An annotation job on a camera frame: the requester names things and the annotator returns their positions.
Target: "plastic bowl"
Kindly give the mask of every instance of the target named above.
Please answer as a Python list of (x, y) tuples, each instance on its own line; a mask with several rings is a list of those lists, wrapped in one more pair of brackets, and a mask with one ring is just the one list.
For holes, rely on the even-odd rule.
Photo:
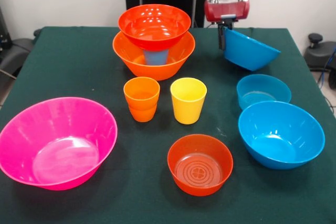
[(200, 134), (177, 140), (168, 152), (167, 161), (178, 187), (194, 196), (218, 191), (233, 169), (232, 155), (225, 144)]
[(11, 179), (49, 190), (87, 181), (117, 139), (113, 115), (101, 104), (75, 97), (37, 103), (0, 133), (0, 168)]
[(189, 15), (181, 9), (159, 4), (130, 8), (118, 21), (127, 38), (148, 51), (171, 48), (188, 31), (190, 24)]
[(145, 76), (161, 81), (172, 77), (181, 68), (195, 49), (195, 39), (187, 32), (182, 39), (169, 50), (166, 65), (150, 66), (145, 64), (143, 50), (131, 43), (119, 32), (113, 40), (113, 49), (120, 59), (136, 76)]
[(265, 74), (251, 74), (237, 85), (238, 102), (242, 110), (262, 101), (290, 102), (289, 87), (279, 79)]
[(238, 127), (248, 152), (271, 169), (292, 169), (324, 148), (321, 125), (308, 112), (284, 102), (259, 102), (240, 115)]
[(224, 57), (250, 71), (266, 66), (280, 54), (273, 47), (226, 28), (225, 43)]

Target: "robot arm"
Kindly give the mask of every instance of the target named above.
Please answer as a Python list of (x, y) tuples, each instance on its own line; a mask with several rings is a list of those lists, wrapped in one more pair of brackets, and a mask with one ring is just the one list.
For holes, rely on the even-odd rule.
[(218, 25), (219, 48), (224, 50), (223, 28), (232, 29), (234, 22), (247, 18), (249, 0), (206, 0), (204, 11), (206, 19)]

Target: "table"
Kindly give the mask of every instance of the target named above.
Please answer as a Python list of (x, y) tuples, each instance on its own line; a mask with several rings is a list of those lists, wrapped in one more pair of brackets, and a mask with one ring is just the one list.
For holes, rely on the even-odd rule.
[[(111, 47), (118, 29), (47, 27), (0, 110), (0, 129), (36, 102), (79, 96), (114, 114), (118, 139), (97, 173), (72, 190), (25, 186), (0, 173), (1, 223), (336, 223), (334, 116), (288, 30), (238, 31), (282, 51), (258, 73), (284, 81), (292, 90), (291, 102), (321, 123), (326, 146), (319, 157), (281, 171), (264, 168), (247, 153), (237, 127), (236, 84), (250, 72), (223, 58), (217, 29), (191, 29), (195, 52), (174, 77), (160, 82), (154, 119), (137, 123), (122, 92), (133, 74)], [(201, 117), (193, 125), (181, 125), (173, 116), (169, 87), (180, 77), (198, 78), (208, 88)], [(231, 177), (208, 197), (182, 192), (166, 164), (169, 147), (192, 133), (220, 139), (234, 157)]]

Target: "magenta bowl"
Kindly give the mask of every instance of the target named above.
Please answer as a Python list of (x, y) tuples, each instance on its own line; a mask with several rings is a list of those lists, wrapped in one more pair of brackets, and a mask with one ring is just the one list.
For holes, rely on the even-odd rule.
[(87, 181), (111, 153), (117, 123), (111, 112), (85, 98), (37, 103), (0, 133), (0, 169), (11, 179), (49, 190)]

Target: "knob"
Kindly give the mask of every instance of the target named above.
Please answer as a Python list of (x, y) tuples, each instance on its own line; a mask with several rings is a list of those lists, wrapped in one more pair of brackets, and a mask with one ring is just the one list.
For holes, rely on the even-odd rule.
[(320, 34), (310, 34), (308, 35), (308, 39), (312, 44), (318, 44), (323, 40), (323, 37)]

